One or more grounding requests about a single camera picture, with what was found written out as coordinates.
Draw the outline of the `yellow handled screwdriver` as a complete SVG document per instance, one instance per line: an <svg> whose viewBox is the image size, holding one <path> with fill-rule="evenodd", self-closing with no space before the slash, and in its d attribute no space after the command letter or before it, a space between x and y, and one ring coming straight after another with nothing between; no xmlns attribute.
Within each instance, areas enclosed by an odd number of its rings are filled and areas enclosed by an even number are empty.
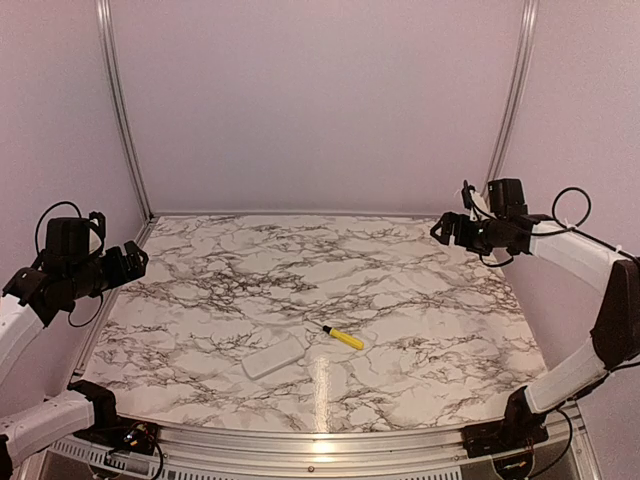
<svg viewBox="0 0 640 480"><path fill-rule="evenodd" d="M357 339L357 338L355 338L355 337L353 337L353 336L351 336L351 335L349 335L347 333L341 332L341 331L337 330L336 328L330 327L328 325L323 325L322 326L322 330L326 334L331 336L332 338L342 342L343 344L345 344L345 345L347 345L347 346L349 346L349 347L351 347L351 348L353 348L355 350L363 350L364 349L364 343L361 340L359 340L359 339Z"/></svg>

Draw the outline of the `white remote control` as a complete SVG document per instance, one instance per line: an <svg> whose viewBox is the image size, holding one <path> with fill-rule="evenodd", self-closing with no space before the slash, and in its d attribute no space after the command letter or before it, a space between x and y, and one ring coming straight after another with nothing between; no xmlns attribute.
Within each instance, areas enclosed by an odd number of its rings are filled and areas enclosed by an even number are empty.
<svg viewBox="0 0 640 480"><path fill-rule="evenodd" d="M277 344L245 357L241 364L247 377L257 380L297 362L304 355L304 346L296 337L290 336Z"/></svg>

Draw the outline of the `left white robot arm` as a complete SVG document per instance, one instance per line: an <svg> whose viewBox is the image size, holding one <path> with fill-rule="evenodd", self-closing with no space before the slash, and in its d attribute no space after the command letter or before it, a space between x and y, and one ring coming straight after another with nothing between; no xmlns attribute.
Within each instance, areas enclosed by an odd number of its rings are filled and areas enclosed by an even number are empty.
<svg viewBox="0 0 640 480"><path fill-rule="evenodd" d="M136 242L107 248L106 217L52 218L43 213L36 226L36 258L19 269L1 291L1 375L13 369L23 351L60 315L71 315L77 301L103 299L146 274L149 257ZM8 479L30 456L59 439L89 430L106 445L125 438L114 394L95 383L72 382L60 394L1 420L1 476Z"/></svg>

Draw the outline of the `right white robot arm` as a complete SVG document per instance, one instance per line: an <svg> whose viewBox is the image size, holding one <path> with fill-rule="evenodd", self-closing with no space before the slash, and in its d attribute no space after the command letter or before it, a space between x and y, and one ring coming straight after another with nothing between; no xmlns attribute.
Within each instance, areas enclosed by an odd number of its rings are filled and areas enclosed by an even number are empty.
<svg viewBox="0 0 640 480"><path fill-rule="evenodd" d="M569 400L589 394L639 355L639 259L586 233L583 219L563 220L556 211L534 214L515 178L494 180L482 197L475 187L462 187L464 212L446 212L431 228L442 245L454 244L482 263L503 251L507 266L519 256L552 265L565 279L578 282L577 293L554 281L534 290L546 302L545 312L568 314L558 332L578 330L574 351L532 383L517 389L496 421L463 429L472 456L541 442L546 417ZM578 293L586 296L580 301Z"/></svg>

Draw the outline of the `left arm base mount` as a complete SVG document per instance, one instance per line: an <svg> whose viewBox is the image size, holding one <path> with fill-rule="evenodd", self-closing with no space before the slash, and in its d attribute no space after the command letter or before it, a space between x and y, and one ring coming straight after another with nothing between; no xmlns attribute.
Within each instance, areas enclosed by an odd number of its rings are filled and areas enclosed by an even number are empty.
<svg viewBox="0 0 640 480"><path fill-rule="evenodd" d="M98 384L79 380L70 383L67 389L81 393L93 405L94 423L75 432L74 437L110 447L113 451L154 455L158 424L120 416L114 393Z"/></svg>

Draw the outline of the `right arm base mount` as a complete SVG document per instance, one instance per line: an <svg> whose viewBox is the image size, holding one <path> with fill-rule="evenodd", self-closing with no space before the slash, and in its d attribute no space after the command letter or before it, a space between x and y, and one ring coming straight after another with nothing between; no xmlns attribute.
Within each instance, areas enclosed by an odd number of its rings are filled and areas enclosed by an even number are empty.
<svg viewBox="0 0 640 480"><path fill-rule="evenodd" d="M461 430L463 447L469 458L526 448L549 439L546 413L533 413L521 387L507 400L500 420L467 425Z"/></svg>

